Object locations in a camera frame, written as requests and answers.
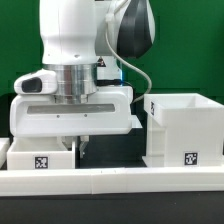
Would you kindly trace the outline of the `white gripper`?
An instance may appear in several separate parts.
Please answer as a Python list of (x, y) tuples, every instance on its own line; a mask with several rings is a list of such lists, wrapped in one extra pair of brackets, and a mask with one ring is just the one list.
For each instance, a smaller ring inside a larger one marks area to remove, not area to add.
[(69, 151), (80, 157), (88, 135), (126, 134), (132, 129), (131, 87), (99, 87), (85, 104), (58, 104), (52, 95), (18, 95), (10, 108), (10, 131), (19, 137), (70, 137)]

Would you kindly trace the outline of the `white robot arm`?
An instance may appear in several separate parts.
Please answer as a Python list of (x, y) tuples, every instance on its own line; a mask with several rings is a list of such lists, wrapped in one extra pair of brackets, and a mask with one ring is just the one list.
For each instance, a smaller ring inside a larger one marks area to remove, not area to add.
[(152, 46), (149, 0), (40, 0), (39, 18), (43, 67), (14, 83), (12, 151), (82, 149), (91, 135), (139, 127), (132, 88), (113, 76), (115, 64)]

